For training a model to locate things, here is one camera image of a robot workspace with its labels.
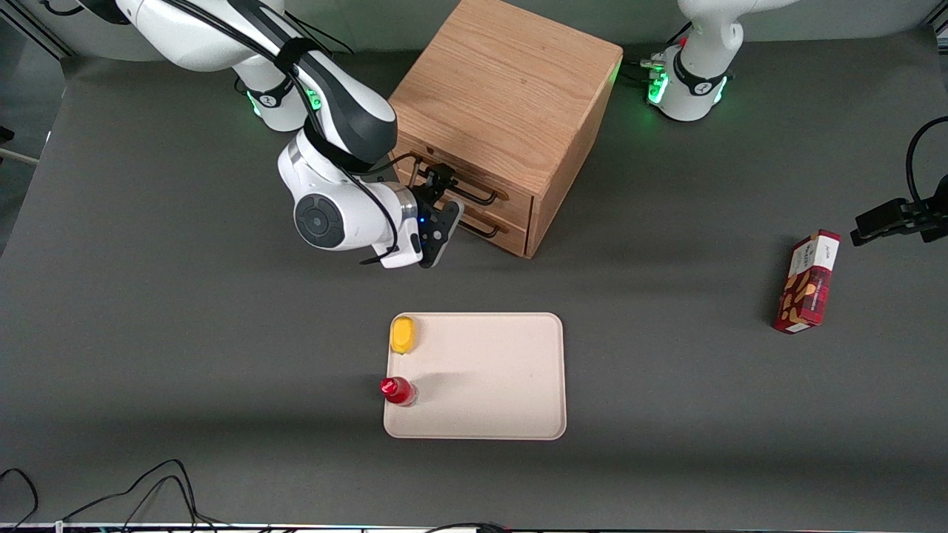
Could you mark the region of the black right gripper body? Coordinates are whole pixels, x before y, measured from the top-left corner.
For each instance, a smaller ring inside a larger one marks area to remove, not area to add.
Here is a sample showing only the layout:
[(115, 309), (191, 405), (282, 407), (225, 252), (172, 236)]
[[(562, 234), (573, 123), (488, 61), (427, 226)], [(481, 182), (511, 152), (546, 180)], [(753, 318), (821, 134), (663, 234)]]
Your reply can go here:
[(412, 188), (412, 193), (418, 205), (418, 236), (422, 249), (420, 266), (433, 269), (444, 247), (444, 230), (436, 206), (443, 193), (434, 188)]

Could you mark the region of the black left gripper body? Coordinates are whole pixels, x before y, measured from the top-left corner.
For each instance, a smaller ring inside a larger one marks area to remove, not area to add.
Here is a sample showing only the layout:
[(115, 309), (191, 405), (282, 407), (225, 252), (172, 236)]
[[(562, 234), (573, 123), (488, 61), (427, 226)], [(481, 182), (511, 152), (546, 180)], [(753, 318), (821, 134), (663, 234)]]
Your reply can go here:
[(933, 196), (927, 199), (929, 219), (932, 224), (929, 229), (921, 232), (924, 243), (932, 243), (947, 236), (947, 188), (948, 175), (939, 181)]

